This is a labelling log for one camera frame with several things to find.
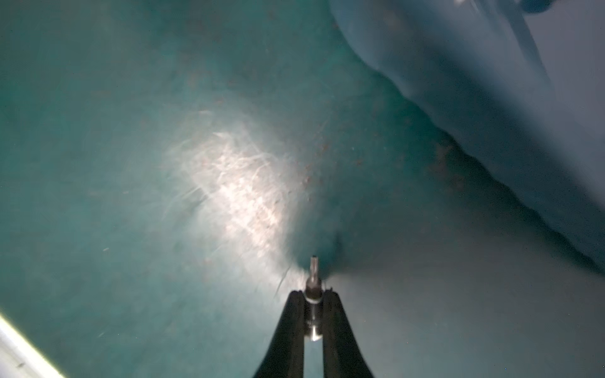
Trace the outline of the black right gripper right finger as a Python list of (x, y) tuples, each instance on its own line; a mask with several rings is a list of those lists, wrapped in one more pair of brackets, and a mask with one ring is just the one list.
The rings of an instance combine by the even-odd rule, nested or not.
[(323, 296), (323, 370), (325, 378), (374, 378), (359, 349), (340, 296)]

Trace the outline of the blue plastic storage box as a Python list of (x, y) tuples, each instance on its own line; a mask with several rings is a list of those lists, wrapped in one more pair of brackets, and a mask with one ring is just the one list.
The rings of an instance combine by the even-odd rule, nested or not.
[(604, 139), (556, 98), (513, 1), (332, 1), (354, 52), (598, 266)]

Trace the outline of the silver socket bit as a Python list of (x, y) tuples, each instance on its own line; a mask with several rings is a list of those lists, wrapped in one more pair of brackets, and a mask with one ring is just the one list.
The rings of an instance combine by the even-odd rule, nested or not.
[(309, 276), (303, 291), (305, 303), (305, 336), (312, 342), (322, 338), (323, 317), (323, 286), (319, 275), (319, 259), (317, 256), (310, 258)]

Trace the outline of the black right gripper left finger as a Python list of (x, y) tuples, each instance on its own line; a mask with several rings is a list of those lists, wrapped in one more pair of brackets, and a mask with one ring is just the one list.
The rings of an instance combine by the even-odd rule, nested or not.
[(303, 378), (305, 305), (302, 291), (292, 291), (274, 336), (254, 378)]

